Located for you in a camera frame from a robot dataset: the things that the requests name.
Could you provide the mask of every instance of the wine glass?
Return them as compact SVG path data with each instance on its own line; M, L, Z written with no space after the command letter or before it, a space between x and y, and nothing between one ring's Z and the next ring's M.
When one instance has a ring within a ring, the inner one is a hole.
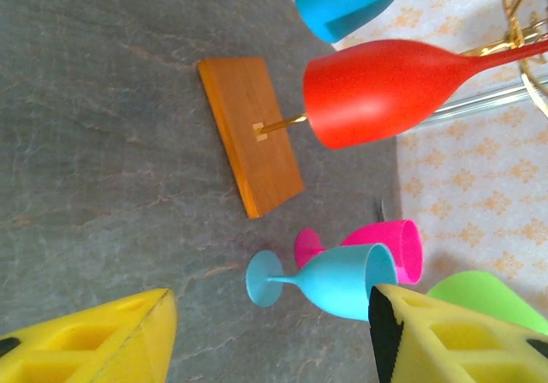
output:
M479 72L546 51L548 39L484 56L416 40L362 43L309 62L303 76L306 117L332 150L379 141L425 120Z
M350 234L342 245L385 244L396 263L397 280L417 284L424 270L424 256L419 228L413 220L403 219L363 226ZM302 230L295 239L295 260L304 267L314 256L324 253L319 235L312 229Z
M382 243L331 248L314 256L295 276L283 275L281 261L270 250L258 252L249 262L246 287L256 305L267 308L274 304L284 283L296 285L325 312L368 321L371 288L397 284L396 265Z

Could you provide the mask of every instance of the wooden board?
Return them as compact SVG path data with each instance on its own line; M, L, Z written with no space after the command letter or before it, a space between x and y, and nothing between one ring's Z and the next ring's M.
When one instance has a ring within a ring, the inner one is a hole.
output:
M264 216L304 189L287 131L255 132L282 120L265 60L209 58L198 69L247 215Z

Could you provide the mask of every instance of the gold metal rod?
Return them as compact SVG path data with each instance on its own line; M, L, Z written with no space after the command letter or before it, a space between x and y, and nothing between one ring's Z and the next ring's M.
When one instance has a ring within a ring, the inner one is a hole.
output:
M289 119L284 119L280 122L267 124L266 126L263 126L262 128L257 129L257 135L264 135L264 134L270 133L274 130L287 128L288 126L290 126L292 124L304 122L305 120L307 120L307 115L306 115L306 113L303 113L302 115L295 116L295 117L290 117Z
M545 24L547 22L546 19L539 21L539 23L530 26L525 27L523 31L523 38L525 40L526 44L534 43L536 40L539 39L540 34L538 31L539 26L542 24ZM510 36L506 34L504 36L504 39L497 40L496 42L492 42L489 45L484 45L480 47L476 47L475 49L471 49L469 51L465 51L462 53L464 56L484 56L489 55L491 53L496 53L499 51L506 51L510 49L513 45L513 42L510 40Z

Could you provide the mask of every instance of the wine glass base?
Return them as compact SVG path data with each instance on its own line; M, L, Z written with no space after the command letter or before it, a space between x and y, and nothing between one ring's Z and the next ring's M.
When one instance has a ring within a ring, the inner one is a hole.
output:
M273 305L282 295L283 283L269 281L270 276L283 276L282 262L270 250L258 252L246 271L247 294L261 308Z
M294 245L295 262L302 269L316 254L321 253L322 241L312 229L303 229L297 235Z

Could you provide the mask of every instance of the square hole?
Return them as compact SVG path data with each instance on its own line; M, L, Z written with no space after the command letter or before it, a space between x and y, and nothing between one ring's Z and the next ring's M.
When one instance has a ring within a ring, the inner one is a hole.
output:
M114 326L80 324L54 336L44 350L96 350L114 331Z
M545 383L536 373L520 363L463 364L476 383Z
M430 327L447 350L495 350L501 344L492 333L475 323L437 323Z

